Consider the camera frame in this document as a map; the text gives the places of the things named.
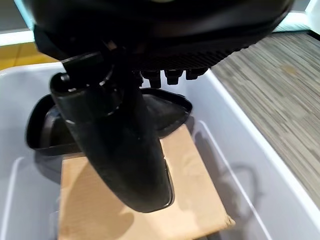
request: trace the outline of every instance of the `cardboard sheet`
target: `cardboard sheet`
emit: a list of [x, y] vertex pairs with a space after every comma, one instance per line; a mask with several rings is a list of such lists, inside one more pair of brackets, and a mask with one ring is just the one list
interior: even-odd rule
[[103, 183], [86, 157], [63, 161], [59, 240], [189, 240], [228, 228], [234, 221], [185, 125], [161, 140], [175, 201], [136, 212]]

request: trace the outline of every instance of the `striped carpet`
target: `striped carpet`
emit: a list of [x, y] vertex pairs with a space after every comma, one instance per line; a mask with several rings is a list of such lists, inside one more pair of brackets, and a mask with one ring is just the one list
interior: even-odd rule
[[320, 41], [272, 34], [212, 71], [320, 208]]

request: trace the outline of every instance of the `yellow floor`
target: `yellow floor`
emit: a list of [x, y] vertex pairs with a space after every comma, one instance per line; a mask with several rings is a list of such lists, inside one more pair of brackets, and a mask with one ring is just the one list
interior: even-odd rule
[[0, 70], [14, 66], [57, 62], [38, 52], [33, 42], [0, 47]]

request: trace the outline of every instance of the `black plastic tray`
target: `black plastic tray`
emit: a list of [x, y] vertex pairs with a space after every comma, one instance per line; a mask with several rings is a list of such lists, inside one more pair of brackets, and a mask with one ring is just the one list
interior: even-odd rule
[[[192, 104], [182, 95], [154, 88], [143, 88], [141, 92], [159, 138], [180, 127], [191, 113]], [[46, 156], [81, 152], [50, 94], [33, 108], [26, 128], [26, 143]]]

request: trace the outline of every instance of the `translucent plastic bin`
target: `translucent plastic bin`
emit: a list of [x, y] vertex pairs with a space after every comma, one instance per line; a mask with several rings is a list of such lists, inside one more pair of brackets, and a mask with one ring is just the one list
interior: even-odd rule
[[[57, 237], [61, 157], [35, 154], [24, 138], [29, 114], [57, 72], [64, 72], [60, 63], [0, 71], [0, 240]], [[320, 239], [320, 211], [211, 71], [183, 78], [162, 88], [192, 102], [188, 128], [236, 220], [235, 228], [208, 238]]]

